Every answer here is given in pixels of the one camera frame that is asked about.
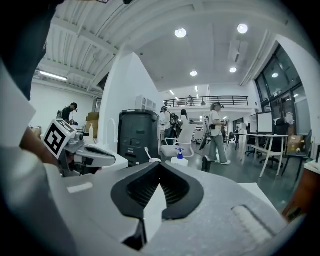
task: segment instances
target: blue spray nozzle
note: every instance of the blue spray nozzle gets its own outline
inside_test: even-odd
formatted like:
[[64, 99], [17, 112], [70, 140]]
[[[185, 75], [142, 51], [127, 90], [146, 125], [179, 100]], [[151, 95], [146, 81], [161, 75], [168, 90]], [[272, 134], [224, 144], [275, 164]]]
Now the blue spray nozzle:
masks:
[[184, 159], [184, 156], [182, 155], [182, 151], [184, 150], [181, 147], [177, 147], [175, 150], [179, 150], [179, 154], [177, 156], [178, 159]]

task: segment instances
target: balcony railing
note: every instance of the balcony railing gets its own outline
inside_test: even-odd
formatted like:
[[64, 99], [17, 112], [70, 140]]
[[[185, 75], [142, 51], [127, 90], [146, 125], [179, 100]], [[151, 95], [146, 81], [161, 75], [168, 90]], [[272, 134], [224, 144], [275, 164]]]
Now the balcony railing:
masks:
[[208, 106], [219, 102], [223, 106], [248, 106], [248, 96], [203, 96], [169, 99], [164, 101], [168, 108]]

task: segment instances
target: white t-shirt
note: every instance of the white t-shirt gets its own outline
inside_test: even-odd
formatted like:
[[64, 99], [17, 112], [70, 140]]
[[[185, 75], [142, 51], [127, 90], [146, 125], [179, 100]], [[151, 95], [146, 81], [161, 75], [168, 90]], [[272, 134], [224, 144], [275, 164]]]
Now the white t-shirt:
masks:
[[164, 122], [163, 124], [165, 125], [165, 129], [171, 128], [170, 124], [170, 113], [168, 111], [164, 112]]
[[[221, 120], [221, 118], [217, 111], [212, 110], [209, 114], [209, 126], [214, 124], [213, 123], [214, 120]], [[211, 130], [211, 136], [215, 137], [215, 136], [222, 135], [221, 129], [222, 129], [221, 125], [216, 125], [215, 129]]]
[[187, 117], [185, 115], [182, 115], [180, 120], [183, 122], [183, 124], [181, 126], [181, 130], [186, 129], [187, 126], [189, 125], [189, 120], [187, 119]]

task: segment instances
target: bottle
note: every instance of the bottle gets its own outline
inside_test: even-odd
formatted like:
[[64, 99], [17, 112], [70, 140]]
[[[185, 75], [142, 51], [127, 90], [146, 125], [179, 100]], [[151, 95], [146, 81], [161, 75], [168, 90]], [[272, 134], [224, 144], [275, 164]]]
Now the bottle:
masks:
[[184, 150], [183, 148], [176, 148], [176, 150], [179, 150], [179, 154], [177, 157], [172, 157], [171, 159], [171, 163], [172, 164], [177, 164], [180, 166], [188, 166], [189, 161], [187, 159], [184, 158], [184, 156], [182, 155], [182, 151]]
[[93, 127], [92, 123], [91, 123], [91, 127], [89, 129], [89, 139], [91, 139], [91, 140], [94, 139], [94, 127]]

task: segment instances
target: recessed ceiling light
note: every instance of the recessed ceiling light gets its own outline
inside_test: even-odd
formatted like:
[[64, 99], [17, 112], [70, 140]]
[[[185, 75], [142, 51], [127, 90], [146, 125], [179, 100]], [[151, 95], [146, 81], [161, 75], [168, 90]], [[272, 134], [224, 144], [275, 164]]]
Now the recessed ceiling light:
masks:
[[237, 68], [236, 68], [236, 67], [230, 68], [230, 72], [231, 72], [231, 73], [237, 72]]
[[187, 31], [184, 28], [180, 28], [174, 34], [177, 38], [184, 38], [187, 35]]
[[245, 25], [245, 24], [240, 24], [240, 25], [238, 26], [238, 32], [239, 32], [240, 34], [245, 34], [245, 33], [247, 33], [247, 31], [248, 31], [248, 26], [247, 26], [247, 25]]
[[55, 79], [60, 79], [63, 81], [67, 81], [68, 79], [66, 77], [60, 76], [60, 75], [56, 75], [56, 74], [51, 74], [48, 72], [44, 72], [44, 71], [40, 71], [41, 75], [47, 76], [47, 77], [51, 77], [51, 78], [55, 78]]
[[196, 75], [198, 75], [198, 72], [197, 71], [192, 71], [191, 73], [190, 73], [190, 75], [192, 76], [192, 77], [195, 77]]

